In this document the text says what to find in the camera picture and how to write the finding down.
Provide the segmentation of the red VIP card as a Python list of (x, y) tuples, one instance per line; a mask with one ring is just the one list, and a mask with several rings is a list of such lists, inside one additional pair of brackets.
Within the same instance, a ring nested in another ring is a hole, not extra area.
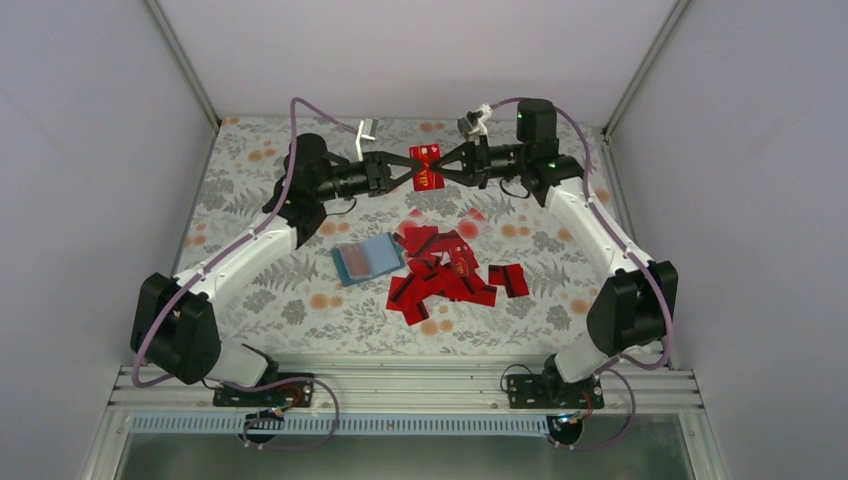
[(441, 190), (445, 187), (445, 180), (441, 174), (434, 173), (430, 166), (441, 157), (441, 149), (438, 144), (425, 144), (412, 146), (408, 149), (411, 158), (418, 160), (422, 170), (413, 177), (413, 190), (416, 192)]

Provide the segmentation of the teal card holder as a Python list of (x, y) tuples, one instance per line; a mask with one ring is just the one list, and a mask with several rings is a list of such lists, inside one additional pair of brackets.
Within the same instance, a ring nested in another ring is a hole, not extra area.
[(371, 281), (406, 266), (404, 249), (390, 233), (358, 243), (339, 244), (330, 254), (344, 287)]

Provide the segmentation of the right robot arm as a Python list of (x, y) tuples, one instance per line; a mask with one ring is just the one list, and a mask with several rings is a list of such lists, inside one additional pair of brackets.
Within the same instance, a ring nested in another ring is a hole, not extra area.
[(555, 407), (580, 393), (580, 382), (619, 359), (635, 363), (629, 349), (664, 340), (661, 357), (638, 367), (667, 364), (673, 344), (673, 310), (678, 273), (657, 262), (606, 210), (591, 185), (591, 148), (579, 125), (551, 101), (515, 97), (514, 144), (493, 146), (487, 122), (494, 106), (482, 104), (462, 115), (464, 143), (431, 163), (432, 171), (465, 186), (485, 187), (495, 179), (518, 178), (541, 207), (571, 233), (595, 271), (601, 289), (586, 315), (586, 333), (546, 360), (541, 391)]

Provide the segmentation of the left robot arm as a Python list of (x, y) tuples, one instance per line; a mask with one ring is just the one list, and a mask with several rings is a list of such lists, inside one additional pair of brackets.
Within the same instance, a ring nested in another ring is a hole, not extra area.
[(327, 218), (329, 200), (378, 197), (418, 174), (420, 161), (386, 151), (366, 151), (351, 161), (331, 152), (320, 135), (297, 135), (261, 213), (233, 240), (197, 265), (168, 277), (150, 275), (141, 285), (130, 347), (132, 382), (151, 387), (144, 362), (165, 379), (187, 385), (213, 380), (238, 388), (255, 405), (278, 391), (274, 360), (246, 344), (225, 342), (219, 311), (270, 264), (303, 246)]

